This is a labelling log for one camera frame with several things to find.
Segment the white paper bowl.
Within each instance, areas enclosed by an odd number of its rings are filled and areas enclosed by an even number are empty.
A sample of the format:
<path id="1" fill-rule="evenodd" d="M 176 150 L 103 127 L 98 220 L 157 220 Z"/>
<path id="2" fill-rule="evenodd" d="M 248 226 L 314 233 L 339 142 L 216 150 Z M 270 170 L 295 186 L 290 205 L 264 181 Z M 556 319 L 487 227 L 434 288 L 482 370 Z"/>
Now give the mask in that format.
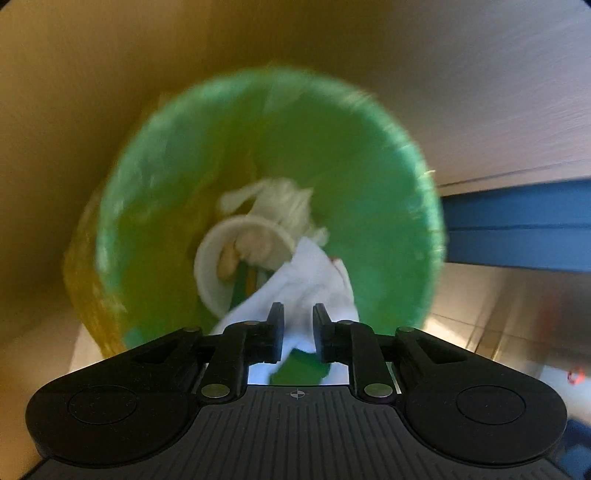
<path id="1" fill-rule="evenodd" d="M 194 276 L 202 303 L 222 318 L 231 310 L 238 268 L 276 271 L 296 242 L 280 225 L 256 215 L 231 216 L 207 232 L 197 248 Z"/>

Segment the white plastic bag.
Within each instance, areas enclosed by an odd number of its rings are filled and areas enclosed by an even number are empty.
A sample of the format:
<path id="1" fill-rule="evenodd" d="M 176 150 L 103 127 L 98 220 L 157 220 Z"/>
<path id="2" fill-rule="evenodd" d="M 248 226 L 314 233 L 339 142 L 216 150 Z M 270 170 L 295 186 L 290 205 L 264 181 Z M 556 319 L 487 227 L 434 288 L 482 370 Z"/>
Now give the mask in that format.
<path id="1" fill-rule="evenodd" d="M 314 189 L 301 188 L 292 179 L 266 178 L 222 194 L 217 201 L 217 211 L 229 216 L 245 207 L 246 215 L 269 220 L 294 242 L 307 237 L 324 247 L 329 242 L 329 230 L 315 224 L 312 218 L 313 196 Z"/>

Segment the green trash bin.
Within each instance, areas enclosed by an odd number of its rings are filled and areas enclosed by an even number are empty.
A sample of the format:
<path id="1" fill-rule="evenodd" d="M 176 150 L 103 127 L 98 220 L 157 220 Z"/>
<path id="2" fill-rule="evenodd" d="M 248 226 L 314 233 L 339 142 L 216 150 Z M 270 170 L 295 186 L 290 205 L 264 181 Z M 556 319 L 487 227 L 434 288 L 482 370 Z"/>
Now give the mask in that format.
<path id="1" fill-rule="evenodd" d="M 446 235 L 419 147 L 346 82 L 248 69 L 163 97 L 89 200 L 64 281 L 104 356 L 214 327 L 192 263 L 212 227 L 239 214 L 342 259 L 376 331 L 427 315 Z"/>

